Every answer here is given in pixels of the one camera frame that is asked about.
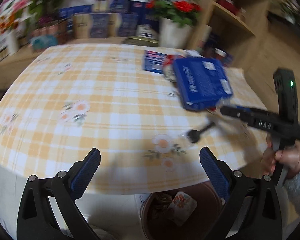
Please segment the right hand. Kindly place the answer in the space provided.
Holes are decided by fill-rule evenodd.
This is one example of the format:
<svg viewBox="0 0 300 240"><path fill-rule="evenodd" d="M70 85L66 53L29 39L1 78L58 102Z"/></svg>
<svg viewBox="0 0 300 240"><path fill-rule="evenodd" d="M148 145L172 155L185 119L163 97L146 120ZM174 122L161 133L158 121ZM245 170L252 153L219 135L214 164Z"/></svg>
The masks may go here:
<svg viewBox="0 0 300 240"><path fill-rule="evenodd" d="M295 177L300 172L300 143L296 142L292 147L274 151L271 137L267 137L267 148L262 157L264 174L272 175L277 163L288 167L287 179Z"/></svg>

